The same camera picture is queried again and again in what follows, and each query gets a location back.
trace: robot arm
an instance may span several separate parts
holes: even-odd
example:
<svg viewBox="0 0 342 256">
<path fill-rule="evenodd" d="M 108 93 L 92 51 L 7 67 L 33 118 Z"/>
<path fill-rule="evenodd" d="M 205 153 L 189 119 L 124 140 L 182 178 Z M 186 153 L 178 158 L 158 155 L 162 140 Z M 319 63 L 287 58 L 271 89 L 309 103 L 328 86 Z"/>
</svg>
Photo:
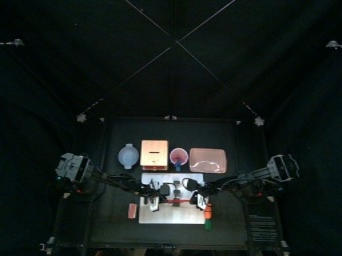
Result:
<svg viewBox="0 0 342 256">
<path fill-rule="evenodd" d="M 276 182 L 289 181 L 299 177 L 299 167 L 291 155 L 276 155 L 271 157 L 265 168 L 257 169 L 249 173 L 217 179 L 200 186 L 192 179 L 186 179 L 186 190 L 196 191 L 201 197 L 215 195 L 221 191 L 239 190 L 247 184 L 257 181 Z"/>
<path fill-rule="evenodd" d="M 106 175 L 96 170 L 86 156 L 76 156 L 70 153 L 65 153 L 60 157 L 56 173 L 60 177 L 68 178 L 74 183 L 82 183 L 88 179 L 92 179 L 122 189 L 136 196 L 148 198 L 158 196 L 157 190 L 150 188 L 149 184 L 137 182 L 130 175 Z"/>
</svg>

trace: cardboard box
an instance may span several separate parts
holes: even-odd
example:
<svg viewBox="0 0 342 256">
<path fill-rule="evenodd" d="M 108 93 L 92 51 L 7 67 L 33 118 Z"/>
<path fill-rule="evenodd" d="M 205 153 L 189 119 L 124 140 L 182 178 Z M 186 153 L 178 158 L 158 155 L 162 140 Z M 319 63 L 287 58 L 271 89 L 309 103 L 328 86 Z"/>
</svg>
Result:
<svg viewBox="0 0 342 256">
<path fill-rule="evenodd" d="M 142 140 L 140 165 L 142 170 L 165 171 L 168 169 L 168 141 Z"/>
</svg>

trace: red object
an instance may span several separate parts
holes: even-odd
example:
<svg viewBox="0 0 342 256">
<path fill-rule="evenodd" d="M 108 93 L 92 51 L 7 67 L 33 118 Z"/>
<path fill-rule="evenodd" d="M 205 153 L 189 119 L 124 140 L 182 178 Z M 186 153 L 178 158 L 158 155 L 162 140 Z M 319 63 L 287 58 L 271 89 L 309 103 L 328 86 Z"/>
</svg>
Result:
<svg viewBox="0 0 342 256">
<path fill-rule="evenodd" d="M 166 203 L 169 203 L 169 204 L 173 204 L 173 203 L 180 204 L 180 203 L 188 203 L 188 202 L 189 202 L 189 200 L 185 200 L 185 199 L 166 200 Z"/>
<path fill-rule="evenodd" d="M 205 207 L 205 209 L 204 209 L 204 218 L 205 218 L 207 220 L 211 219 L 211 204 L 207 204 L 207 207 Z"/>
<path fill-rule="evenodd" d="M 137 204 L 129 204 L 128 219 L 134 219 L 134 217 L 136 217 L 136 208 L 137 208 Z"/>
</svg>

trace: white tray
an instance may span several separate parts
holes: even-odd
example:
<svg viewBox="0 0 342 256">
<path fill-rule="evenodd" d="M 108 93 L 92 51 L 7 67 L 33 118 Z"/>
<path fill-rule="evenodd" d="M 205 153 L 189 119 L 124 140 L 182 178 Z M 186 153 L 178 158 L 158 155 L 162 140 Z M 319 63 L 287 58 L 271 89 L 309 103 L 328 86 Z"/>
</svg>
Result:
<svg viewBox="0 0 342 256">
<path fill-rule="evenodd" d="M 190 148 L 189 171 L 204 173 L 224 173 L 227 166 L 225 152 L 223 149 Z"/>
</svg>

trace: black wall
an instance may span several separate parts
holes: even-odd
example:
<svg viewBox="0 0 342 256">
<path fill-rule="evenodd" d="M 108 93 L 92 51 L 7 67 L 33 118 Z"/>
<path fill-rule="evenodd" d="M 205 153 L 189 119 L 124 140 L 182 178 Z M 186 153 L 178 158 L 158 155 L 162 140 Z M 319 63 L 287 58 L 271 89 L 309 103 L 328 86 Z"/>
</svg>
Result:
<svg viewBox="0 0 342 256">
<path fill-rule="evenodd" d="M 339 1 L 6 1 L 0 12 L 0 253 L 36 251 L 56 211 L 54 165 L 76 115 L 265 119 L 269 155 L 292 153 L 300 178 L 280 210 L 297 255 L 340 255 Z M 170 47 L 141 72 L 134 72 Z M 212 74 L 197 63 L 209 68 Z"/>
</svg>

